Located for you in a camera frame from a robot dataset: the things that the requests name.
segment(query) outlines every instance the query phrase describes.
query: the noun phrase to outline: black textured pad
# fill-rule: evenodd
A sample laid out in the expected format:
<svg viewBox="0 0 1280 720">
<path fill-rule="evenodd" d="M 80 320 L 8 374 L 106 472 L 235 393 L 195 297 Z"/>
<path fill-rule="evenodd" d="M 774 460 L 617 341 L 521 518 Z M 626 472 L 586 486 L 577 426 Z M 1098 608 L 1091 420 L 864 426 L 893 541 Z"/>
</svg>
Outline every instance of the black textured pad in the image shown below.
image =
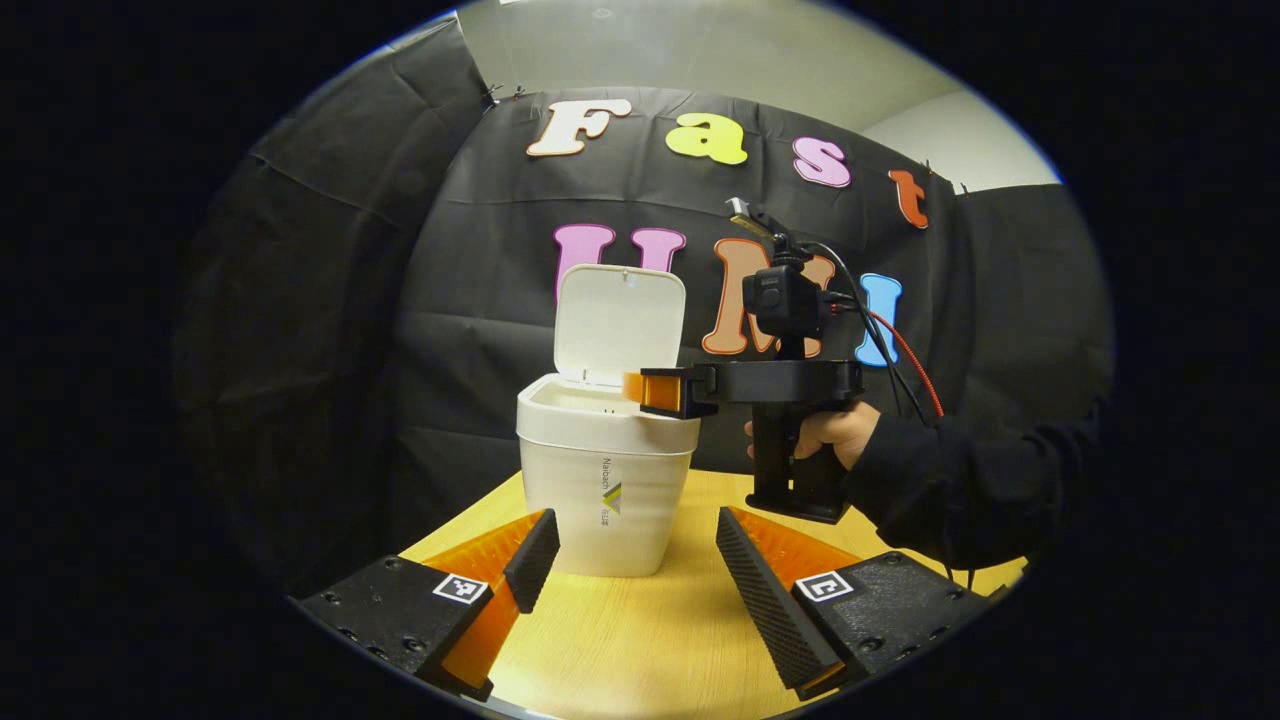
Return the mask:
<svg viewBox="0 0 1280 720">
<path fill-rule="evenodd" d="M 502 570 L 521 612 L 534 611 L 558 552 L 559 529 L 556 524 L 556 511 L 548 507 Z"/>
<path fill-rule="evenodd" d="M 728 507 L 721 507 L 716 546 L 786 688 L 805 685 L 841 665 Z"/>
<path fill-rule="evenodd" d="M 392 555 L 301 605 L 371 655 L 426 679 L 492 597 L 485 583 Z"/>
<path fill-rule="evenodd" d="M 927 652 L 991 605 L 901 552 L 801 578 L 791 594 L 845 659 L 847 680 Z"/>
</svg>

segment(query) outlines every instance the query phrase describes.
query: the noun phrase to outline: table surface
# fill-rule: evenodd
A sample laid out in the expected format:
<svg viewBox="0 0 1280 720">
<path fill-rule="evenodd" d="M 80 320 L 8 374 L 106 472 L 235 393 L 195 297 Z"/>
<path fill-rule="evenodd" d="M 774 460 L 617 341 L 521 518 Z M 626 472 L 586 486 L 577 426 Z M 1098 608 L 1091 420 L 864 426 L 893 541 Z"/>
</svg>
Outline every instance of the table surface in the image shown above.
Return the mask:
<svg viewBox="0 0 1280 720">
<path fill-rule="evenodd" d="M 769 717 L 799 707 L 716 547 L 719 507 L 732 505 L 873 557 L 891 550 L 858 510 L 837 525 L 746 506 L 750 475 L 690 470 L 662 568 L 648 578 L 552 571 L 538 606 L 521 615 L 489 679 L 493 696 L 554 717 Z M 517 473 L 401 553 L 422 561 L 529 514 Z M 943 573 L 942 565 L 902 551 Z M 989 594 L 1021 577 L 1025 559 L 974 574 Z M 956 582 L 968 580 L 957 573 Z"/>
</svg>

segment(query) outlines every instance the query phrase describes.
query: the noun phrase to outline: black sleeve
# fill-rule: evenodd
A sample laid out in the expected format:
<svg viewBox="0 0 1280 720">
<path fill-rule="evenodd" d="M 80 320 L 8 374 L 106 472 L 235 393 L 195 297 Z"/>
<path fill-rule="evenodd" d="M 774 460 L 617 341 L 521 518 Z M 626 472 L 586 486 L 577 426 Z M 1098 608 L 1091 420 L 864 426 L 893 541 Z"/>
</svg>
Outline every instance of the black sleeve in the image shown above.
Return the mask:
<svg viewBox="0 0 1280 720">
<path fill-rule="evenodd" d="M 882 415 L 845 495 L 891 547 L 948 568 L 1034 560 L 1087 492 L 1102 411 L 1100 400 L 1084 420 L 998 443 L 977 442 L 960 416 L 925 427 Z"/>
</svg>

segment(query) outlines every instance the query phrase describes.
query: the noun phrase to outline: person's hand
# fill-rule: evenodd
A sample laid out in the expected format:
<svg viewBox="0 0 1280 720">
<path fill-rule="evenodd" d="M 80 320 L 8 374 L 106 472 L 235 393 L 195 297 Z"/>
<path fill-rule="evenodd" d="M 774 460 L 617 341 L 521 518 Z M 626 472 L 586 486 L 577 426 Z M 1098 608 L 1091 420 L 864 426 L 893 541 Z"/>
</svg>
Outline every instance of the person's hand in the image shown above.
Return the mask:
<svg viewBox="0 0 1280 720">
<path fill-rule="evenodd" d="M 867 450 L 867 443 L 872 439 L 872 432 L 876 430 L 878 421 L 879 411 L 856 400 L 844 413 L 814 413 L 800 424 L 800 439 L 796 441 L 795 459 L 804 460 L 822 450 L 823 445 L 831 445 L 840 464 L 846 470 L 852 469 L 854 462 L 858 462 L 863 451 Z M 746 437 L 751 437 L 750 421 L 742 429 L 746 432 Z M 746 454 L 754 459 L 755 446 L 746 446 Z"/>
</svg>

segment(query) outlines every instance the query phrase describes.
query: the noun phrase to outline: red cable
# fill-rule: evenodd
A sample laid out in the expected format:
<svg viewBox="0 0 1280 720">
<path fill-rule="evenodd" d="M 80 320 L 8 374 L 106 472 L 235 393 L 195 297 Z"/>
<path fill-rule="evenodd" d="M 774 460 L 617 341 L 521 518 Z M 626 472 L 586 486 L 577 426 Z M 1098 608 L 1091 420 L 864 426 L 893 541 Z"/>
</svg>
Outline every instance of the red cable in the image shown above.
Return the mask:
<svg viewBox="0 0 1280 720">
<path fill-rule="evenodd" d="M 884 318 L 881 318 L 876 313 L 868 313 L 868 314 L 872 318 L 874 318 L 878 323 L 888 328 L 888 332 L 893 333 L 893 337 L 897 338 L 899 345 L 902 346 L 902 350 L 906 351 L 906 356 L 911 359 L 911 364 L 914 364 L 916 372 L 920 373 L 920 378 L 924 379 L 924 387 L 929 389 L 929 397 L 933 398 L 933 409 L 938 411 L 938 418 L 942 418 L 942 404 L 938 401 L 938 393 L 933 392 L 933 383 L 929 382 L 929 374 L 924 372 L 924 366 L 922 366 L 920 361 L 915 359 L 915 354 L 911 352 L 911 346 L 908 345 L 905 340 L 902 340 L 902 336 L 897 334 L 897 331 L 893 329 L 893 325 L 888 324 L 884 320 Z"/>
</svg>

